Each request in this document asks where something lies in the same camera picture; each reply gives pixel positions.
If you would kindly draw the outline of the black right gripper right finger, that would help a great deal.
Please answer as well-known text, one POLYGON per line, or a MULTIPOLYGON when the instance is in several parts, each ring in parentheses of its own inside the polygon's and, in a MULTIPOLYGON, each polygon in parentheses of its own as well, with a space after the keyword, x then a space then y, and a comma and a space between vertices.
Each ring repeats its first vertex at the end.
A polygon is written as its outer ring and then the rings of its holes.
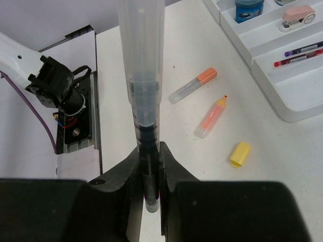
POLYGON ((290 190, 277 181, 201 181, 159 150, 161 233, 166 241, 310 241, 290 190))

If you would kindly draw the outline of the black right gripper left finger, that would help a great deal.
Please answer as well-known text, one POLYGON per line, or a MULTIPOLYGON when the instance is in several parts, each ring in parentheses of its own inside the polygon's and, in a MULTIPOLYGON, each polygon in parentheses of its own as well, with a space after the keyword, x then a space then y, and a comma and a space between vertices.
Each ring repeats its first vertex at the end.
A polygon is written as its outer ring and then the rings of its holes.
POLYGON ((1 241, 139 241, 138 151, 90 182, 2 179, 1 241))

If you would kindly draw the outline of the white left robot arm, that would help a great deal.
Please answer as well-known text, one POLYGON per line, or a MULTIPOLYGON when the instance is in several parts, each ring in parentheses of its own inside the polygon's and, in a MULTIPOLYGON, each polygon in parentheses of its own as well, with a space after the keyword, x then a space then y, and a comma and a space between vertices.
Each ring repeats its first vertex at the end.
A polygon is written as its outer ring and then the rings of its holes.
POLYGON ((86 108, 76 85, 91 73, 89 66, 71 71, 50 56, 29 49, 1 33, 1 73, 33 93, 43 105, 75 116, 86 108))

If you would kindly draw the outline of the clear cap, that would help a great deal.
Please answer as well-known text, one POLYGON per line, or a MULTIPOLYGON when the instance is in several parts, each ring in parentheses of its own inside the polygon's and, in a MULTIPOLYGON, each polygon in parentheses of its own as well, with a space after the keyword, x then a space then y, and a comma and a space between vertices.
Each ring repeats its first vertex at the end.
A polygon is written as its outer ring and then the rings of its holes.
POLYGON ((118 18, 129 102, 149 127, 162 95, 165 1, 118 1, 118 18))

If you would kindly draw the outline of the black pen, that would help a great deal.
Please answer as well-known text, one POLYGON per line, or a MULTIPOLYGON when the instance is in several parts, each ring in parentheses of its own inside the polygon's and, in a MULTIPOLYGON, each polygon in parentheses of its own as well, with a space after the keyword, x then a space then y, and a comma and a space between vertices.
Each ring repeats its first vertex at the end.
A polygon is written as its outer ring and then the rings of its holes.
POLYGON ((159 79, 154 72, 135 76, 134 120, 137 146, 144 188, 146 210, 154 213, 159 208, 159 106, 161 101, 159 79))

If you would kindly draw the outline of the blue slime jar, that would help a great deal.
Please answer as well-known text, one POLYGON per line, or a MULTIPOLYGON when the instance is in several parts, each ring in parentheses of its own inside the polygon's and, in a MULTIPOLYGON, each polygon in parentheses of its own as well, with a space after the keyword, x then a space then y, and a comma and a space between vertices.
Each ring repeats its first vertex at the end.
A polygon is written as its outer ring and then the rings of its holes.
POLYGON ((235 0, 235 21, 242 23, 263 12, 264 0, 235 0))

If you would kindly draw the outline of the purple gel pen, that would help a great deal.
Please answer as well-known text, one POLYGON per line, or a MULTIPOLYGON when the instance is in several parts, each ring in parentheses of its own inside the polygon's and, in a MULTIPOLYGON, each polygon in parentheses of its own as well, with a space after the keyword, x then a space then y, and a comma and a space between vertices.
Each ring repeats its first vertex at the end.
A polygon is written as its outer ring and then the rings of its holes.
POLYGON ((285 57, 289 57, 289 56, 296 55, 296 54, 299 54, 299 53, 303 53, 303 52, 306 52, 306 51, 309 51, 309 50, 312 50, 312 49, 317 49, 317 48, 322 47, 322 46, 323 46, 323 41, 320 41, 320 42, 313 43, 313 44, 310 44, 310 45, 307 45, 307 46, 303 46, 303 47, 300 47, 300 48, 297 48, 297 49, 294 49, 294 50, 287 51, 287 52, 284 53, 284 55, 285 55, 285 57))

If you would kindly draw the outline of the red gel pen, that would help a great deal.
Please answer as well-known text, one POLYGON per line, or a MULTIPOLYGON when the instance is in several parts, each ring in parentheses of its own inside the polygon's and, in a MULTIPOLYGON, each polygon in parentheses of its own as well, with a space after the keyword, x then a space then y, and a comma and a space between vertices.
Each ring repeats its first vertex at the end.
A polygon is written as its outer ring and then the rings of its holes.
POLYGON ((318 55, 321 55, 321 54, 322 54, 322 49, 315 50, 315 51, 312 51, 312 52, 309 52, 309 53, 301 54, 301 55, 298 55, 298 56, 294 56, 294 57, 291 57, 291 58, 288 58, 288 59, 284 59, 284 60, 280 60, 278 62, 275 62, 274 67, 277 68, 277 67, 280 67, 280 66, 284 66, 284 65, 287 65, 287 64, 291 64, 291 63, 294 63, 294 62, 298 62, 298 61, 302 61, 302 60, 305 60, 305 59, 308 59, 308 58, 312 58, 312 57, 315 57, 315 56, 318 56, 318 55))

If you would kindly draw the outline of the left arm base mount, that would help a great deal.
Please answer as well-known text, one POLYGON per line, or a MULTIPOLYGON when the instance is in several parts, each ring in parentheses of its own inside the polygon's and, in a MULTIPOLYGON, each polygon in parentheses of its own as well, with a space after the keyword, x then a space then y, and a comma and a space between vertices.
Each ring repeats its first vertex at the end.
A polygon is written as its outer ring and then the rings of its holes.
POLYGON ((89 146, 100 148, 98 89, 96 73, 80 82, 77 91, 85 95, 86 108, 75 116, 66 117, 59 113, 59 121, 69 126, 58 126, 56 147, 59 154, 70 153, 89 146))

